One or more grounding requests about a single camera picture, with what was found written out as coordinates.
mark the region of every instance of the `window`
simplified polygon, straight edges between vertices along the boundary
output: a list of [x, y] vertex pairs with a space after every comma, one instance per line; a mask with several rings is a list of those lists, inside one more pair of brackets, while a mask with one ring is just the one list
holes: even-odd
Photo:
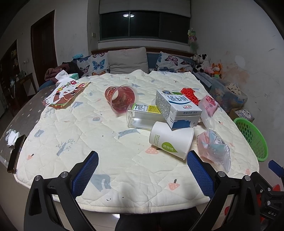
[[188, 42], [189, 17], [156, 12], [124, 11], [100, 15], [100, 39], [159, 38]]

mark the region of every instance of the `throw pillow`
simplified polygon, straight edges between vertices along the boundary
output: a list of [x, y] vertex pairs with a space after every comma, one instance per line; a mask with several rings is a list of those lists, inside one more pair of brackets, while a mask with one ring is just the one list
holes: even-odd
[[188, 71], [192, 72], [193, 67], [194, 64], [188, 61], [175, 57], [171, 54], [160, 52], [154, 70], [173, 73], [184, 73]]
[[149, 74], [145, 47], [109, 51], [107, 56], [111, 74], [129, 74], [138, 69]]
[[102, 75], [109, 73], [109, 63], [106, 53], [90, 55], [77, 60], [77, 66], [84, 76]]

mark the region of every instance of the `door frame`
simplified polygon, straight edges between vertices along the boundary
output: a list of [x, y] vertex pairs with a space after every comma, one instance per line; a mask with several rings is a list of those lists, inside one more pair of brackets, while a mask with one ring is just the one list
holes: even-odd
[[35, 62], [35, 55], [34, 55], [34, 50], [35, 50], [35, 47], [34, 47], [34, 29], [39, 25], [41, 24], [43, 21], [45, 21], [46, 19], [50, 18], [52, 20], [52, 39], [53, 39], [53, 43], [52, 43], [52, 49], [54, 49], [55, 51], [55, 44], [54, 44], [54, 13], [55, 13], [55, 10], [49, 12], [48, 14], [46, 14], [45, 16], [43, 16], [41, 19], [39, 19], [37, 22], [35, 22], [33, 25], [31, 25], [31, 48], [32, 48], [32, 58], [33, 58], [33, 64], [34, 64], [34, 70], [35, 70], [35, 76], [37, 78], [37, 82], [38, 82], [38, 85], [40, 83], [40, 81], [38, 80], [39, 78], [39, 73], [38, 73], [38, 70], [37, 70], [37, 65], [36, 65], [36, 62]]

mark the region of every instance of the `white paper cup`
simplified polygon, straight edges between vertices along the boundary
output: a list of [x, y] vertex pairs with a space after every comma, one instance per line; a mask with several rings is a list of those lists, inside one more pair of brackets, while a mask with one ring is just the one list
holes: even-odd
[[172, 131], [167, 123], [157, 121], [151, 130], [149, 142], [185, 160], [190, 149], [193, 134], [193, 127]]

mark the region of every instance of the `blue gripper pad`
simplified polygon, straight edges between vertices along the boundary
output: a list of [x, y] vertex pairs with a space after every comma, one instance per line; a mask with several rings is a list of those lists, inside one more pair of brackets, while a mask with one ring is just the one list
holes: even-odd
[[98, 154], [95, 151], [92, 151], [83, 163], [84, 165], [82, 166], [81, 170], [72, 180], [71, 193], [74, 199], [83, 194], [87, 184], [94, 174], [94, 171], [99, 164]]
[[284, 168], [277, 164], [274, 160], [269, 161], [268, 167], [278, 176], [284, 177]]
[[212, 199], [215, 193], [214, 182], [200, 161], [192, 151], [187, 154], [187, 165], [196, 179], [199, 187], [201, 188], [201, 191], [205, 196]]

